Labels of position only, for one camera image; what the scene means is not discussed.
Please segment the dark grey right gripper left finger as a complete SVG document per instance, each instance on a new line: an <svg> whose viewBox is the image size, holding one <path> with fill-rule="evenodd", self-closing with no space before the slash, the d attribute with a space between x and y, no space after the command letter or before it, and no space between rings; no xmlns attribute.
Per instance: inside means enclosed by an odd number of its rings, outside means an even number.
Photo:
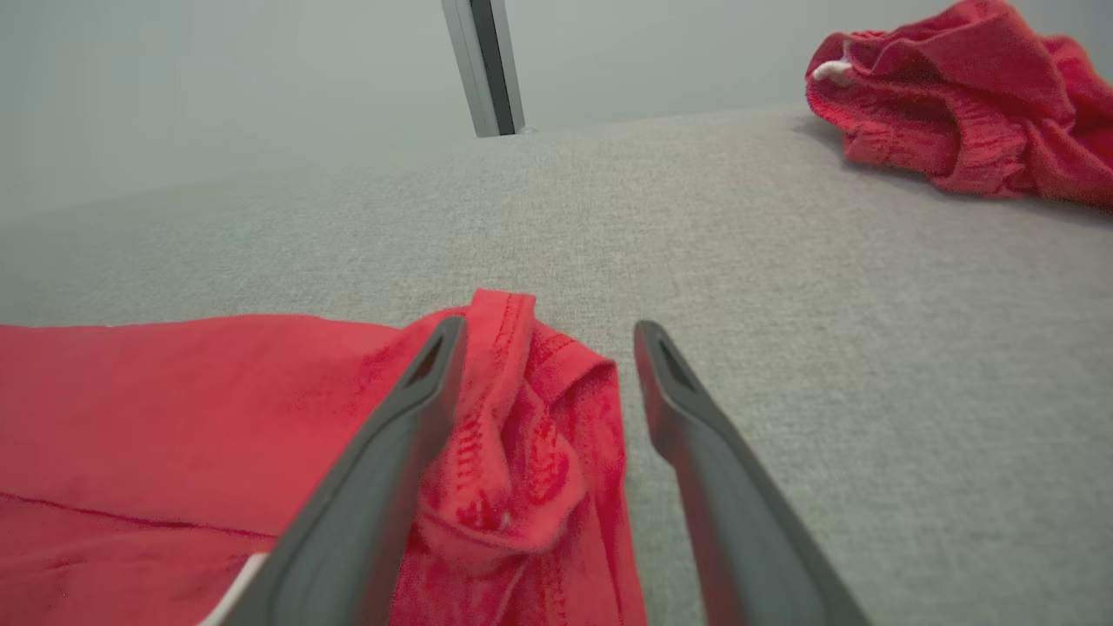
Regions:
<svg viewBox="0 0 1113 626"><path fill-rule="evenodd" d="M465 317L442 320L274 549L207 625L386 625L423 475L456 420Z"/></svg>

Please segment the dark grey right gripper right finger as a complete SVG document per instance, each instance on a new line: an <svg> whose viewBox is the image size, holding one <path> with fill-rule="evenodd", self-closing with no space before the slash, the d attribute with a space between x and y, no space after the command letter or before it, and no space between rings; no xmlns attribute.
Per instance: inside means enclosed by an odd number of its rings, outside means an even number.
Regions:
<svg viewBox="0 0 1113 626"><path fill-rule="evenodd" d="M664 327L636 323L650 439L676 475L711 625L868 617Z"/></svg>

